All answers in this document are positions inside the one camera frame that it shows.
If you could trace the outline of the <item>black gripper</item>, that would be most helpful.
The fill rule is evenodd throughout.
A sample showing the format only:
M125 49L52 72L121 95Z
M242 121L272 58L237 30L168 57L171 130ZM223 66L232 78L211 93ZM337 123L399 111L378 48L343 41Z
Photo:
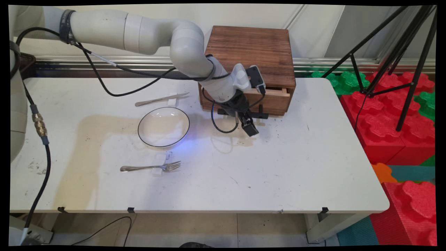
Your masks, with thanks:
M218 109L219 115L228 115L241 119L242 129L249 136L255 136L259 133L255 127L254 119L256 113L252 113L249 107L249 101L241 90L236 90L235 95Z

